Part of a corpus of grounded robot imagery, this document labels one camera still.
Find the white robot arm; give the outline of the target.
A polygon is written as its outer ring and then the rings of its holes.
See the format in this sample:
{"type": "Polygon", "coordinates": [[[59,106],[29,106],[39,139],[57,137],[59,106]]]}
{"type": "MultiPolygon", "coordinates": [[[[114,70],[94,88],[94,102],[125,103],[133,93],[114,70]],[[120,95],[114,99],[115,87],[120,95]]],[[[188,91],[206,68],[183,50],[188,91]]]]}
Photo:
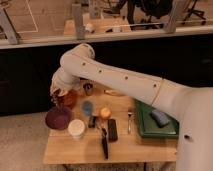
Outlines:
{"type": "Polygon", "coordinates": [[[65,52],[53,74],[51,94],[60,96],[86,78],[169,114],[180,124],[176,171],[213,171],[213,87],[194,88],[161,77],[99,63],[82,43],[65,52]]]}

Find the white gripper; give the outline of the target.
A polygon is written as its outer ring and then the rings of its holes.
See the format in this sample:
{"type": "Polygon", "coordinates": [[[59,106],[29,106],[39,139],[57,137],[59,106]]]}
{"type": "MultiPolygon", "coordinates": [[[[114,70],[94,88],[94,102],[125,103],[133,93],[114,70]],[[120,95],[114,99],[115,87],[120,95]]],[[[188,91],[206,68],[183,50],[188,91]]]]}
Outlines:
{"type": "Polygon", "coordinates": [[[52,77],[50,94],[57,95],[59,97],[65,96],[70,91],[70,88],[63,84],[59,78],[59,74],[55,72],[52,77]]]}

